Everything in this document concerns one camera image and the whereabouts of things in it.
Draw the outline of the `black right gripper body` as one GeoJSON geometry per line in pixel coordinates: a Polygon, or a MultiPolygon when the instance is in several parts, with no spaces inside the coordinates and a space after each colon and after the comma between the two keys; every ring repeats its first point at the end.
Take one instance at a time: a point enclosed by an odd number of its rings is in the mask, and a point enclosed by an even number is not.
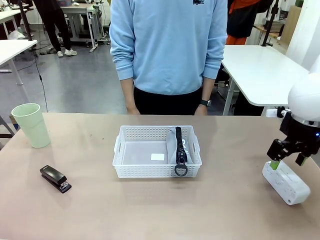
{"type": "Polygon", "coordinates": [[[290,142],[303,143],[308,147],[320,145],[320,123],[302,120],[291,111],[286,112],[279,130],[289,138],[290,142]]]}

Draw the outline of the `person's left hand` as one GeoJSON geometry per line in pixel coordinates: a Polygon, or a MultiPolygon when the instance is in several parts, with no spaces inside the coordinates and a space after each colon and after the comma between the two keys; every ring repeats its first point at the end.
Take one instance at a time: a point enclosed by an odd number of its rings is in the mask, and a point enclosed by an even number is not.
{"type": "Polygon", "coordinates": [[[197,107],[194,115],[195,115],[195,116],[207,116],[207,115],[208,115],[207,106],[200,104],[200,105],[197,107]]]}

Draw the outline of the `person's right hand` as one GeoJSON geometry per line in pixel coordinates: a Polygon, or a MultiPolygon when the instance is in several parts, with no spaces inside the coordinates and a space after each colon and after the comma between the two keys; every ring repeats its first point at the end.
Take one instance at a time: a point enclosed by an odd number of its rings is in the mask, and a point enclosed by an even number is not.
{"type": "Polygon", "coordinates": [[[140,112],[139,112],[139,110],[137,109],[137,107],[136,107],[136,105],[135,105],[134,102],[133,102],[133,103],[130,103],[130,104],[127,104],[127,105],[126,105],[126,110],[127,110],[127,113],[128,113],[129,115],[139,115],[139,114],[140,114],[140,112]]]}

